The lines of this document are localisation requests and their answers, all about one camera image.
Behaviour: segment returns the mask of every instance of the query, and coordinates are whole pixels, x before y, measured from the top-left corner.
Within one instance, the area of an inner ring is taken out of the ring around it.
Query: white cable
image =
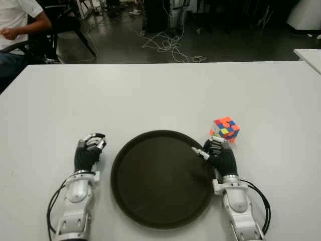
[[[139,37],[147,39],[147,42],[141,47],[141,48],[151,48],[156,49],[159,53],[165,53],[165,52],[172,52],[173,59],[178,63],[190,63],[191,61],[193,63],[200,63],[202,61],[205,61],[207,58],[204,56],[187,56],[180,52],[179,48],[182,46],[179,43],[179,40],[183,37],[184,34],[184,23],[182,24],[182,35],[180,37],[175,36],[173,38],[170,38],[167,33],[165,32],[159,32],[152,38],[148,38],[145,36],[140,35],[137,31],[133,30],[130,26],[128,28],[136,33]],[[166,40],[162,40],[162,46],[159,45],[154,39],[157,37],[165,38]],[[175,55],[180,55],[185,58],[185,60],[178,60]]]
[[[93,46],[95,47],[95,49],[96,49],[96,53],[95,53],[95,54],[96,54],[96,57],[97,57],[97,55],[99,54],[99,49],[97,48],[97,46],[96,46],[94,40],[92,39],[92,37],[90,36],[89,32],[92,31],[92,30],[94,30],[94,29],[98,29],[99,27],[104,27],[104,26],[106,26],[106,24],[105,24],[105,25],[102,25],[102,23],[104,23],[106,20],[107,20],[107,18],[103,18],[103,19],[102,19],[101,21],[99,21],[98,23],[90,25],[89,30],[86,32],[86,35],[90,38],[90,40],[91,40],[91,42],[92,42],[92,45],[93,45]],[[91,59],[86,59],[86,60],[72,61],[72,62],[70,62],[70,63],[68,63],[68,64],[74,64],[74,63],[79,63],[79,62],[89,62],[89,61],[93,61],[96,57],[92,57]]]

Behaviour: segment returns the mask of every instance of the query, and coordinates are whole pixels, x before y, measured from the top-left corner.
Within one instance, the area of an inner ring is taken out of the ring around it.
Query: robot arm
[[[262,229],[252,215],[252,202],[247,195],[248,185],[243,184],[237,173],[234,154],[228,142],[219,137],[210,137],[204,151],[193,151],[209,161],[223,177],[223,183],[213,180],[214,193],[223,196],[225,208],[235,241],[265,240]]]
[[[74,160],[75,172],[62,185],[67,188],[67,192],[55,241],[89,239],[90,202],[100,174],[98,171],[92,172],[92,167],[99,161],[99,155],[105,146],[103,134],[89,134],[78,142]]]

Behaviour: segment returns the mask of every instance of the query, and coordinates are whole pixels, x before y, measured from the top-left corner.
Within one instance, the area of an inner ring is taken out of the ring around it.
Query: black tray
[[[111,170],[119,207],[134,221],[171,229],[196,219],[212,196],[213,168],[191,147],[201,145],[173,131],[152,131],[128,142]]]

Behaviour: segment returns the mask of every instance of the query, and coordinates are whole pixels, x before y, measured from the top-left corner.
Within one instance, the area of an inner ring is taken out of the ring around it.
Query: jeans
[[[24,55],[0,52],[0,80],[2,78],[14,79],[26,65]]]

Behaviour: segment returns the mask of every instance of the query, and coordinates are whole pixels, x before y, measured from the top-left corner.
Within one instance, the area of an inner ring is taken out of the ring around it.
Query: person
[[[28,24],[28,15],[35,19]],[[14,79],[26,66],[24,53],[1,50],[26,41],[28,34],[50,29],[51,22],[36,0],[0,0],[0,82],[1,79]]]

